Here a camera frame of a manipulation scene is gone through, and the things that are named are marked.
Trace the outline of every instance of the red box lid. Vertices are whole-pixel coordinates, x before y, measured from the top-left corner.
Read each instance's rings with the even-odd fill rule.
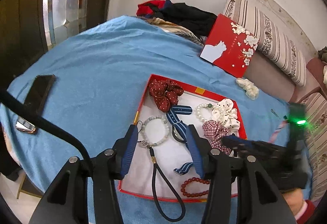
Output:
[[[257,49],[258,41],[248,30],[219,14],[200,57],[241,78]]]

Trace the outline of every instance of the smartphone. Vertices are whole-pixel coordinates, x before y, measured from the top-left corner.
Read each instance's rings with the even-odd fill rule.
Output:
[[[24,101],[24,105],[26,105],[30,111],[38,115],[42,114],[45,101],[55,79],[55,75],[36,76]],[[16,122],[16,129],[30,134],[36,131],[35,125],[27,122],[20,116]]]

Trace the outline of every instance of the blue blanket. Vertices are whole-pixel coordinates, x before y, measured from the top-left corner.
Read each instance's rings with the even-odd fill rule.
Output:
[[[237,102],[248,139],[267,141],[280,124],[271,113],[287,114],[287,103],[260,91],[252,101],[235,77],[198,57],[201,47],[135,17],[122,16],[71,37],[43,55],[8,91],[24,101],[36,75],[57,79],[47,99],[43,117],[68,131],[86,147],[91,157],[111,148],[133,122],[150,74],[202,87]],[[0,108],[0,121],[28,177],[43,191],[61,167],[78,151],[68,143],[39,130],[36,135],[15,129],[17,115]],[[288,129],[276,144],[284,145]],[[89,220],[94,220],[92,180],[89,180]],[[151,200],[117,192],[125,223],[167,223]],[[231,223],[237,200],[232,199]],[[180,214],[177,203],[161,202],[170,217]],[[205,203],[186,205],[180,223],[198,224]]]

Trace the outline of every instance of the pink plaid scrunchie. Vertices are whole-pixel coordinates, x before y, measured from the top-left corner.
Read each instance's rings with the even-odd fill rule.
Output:
[[[215,120],[209,120],[204,122],[202,128],[204,130],[204,136],[209,139],[212,148],[217,148],[226,155],[231,153],[232,150],[225,147],[220,141],[223,136],[228,135],[229,130],[226,127]]]

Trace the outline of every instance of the green led light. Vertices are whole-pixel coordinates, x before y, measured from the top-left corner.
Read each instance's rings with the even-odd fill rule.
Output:
[[[302,124],[305,124],[305,123],[306,123],[306,120],[297,121],[296,123],[297,123],[298,125],[302,125]]]

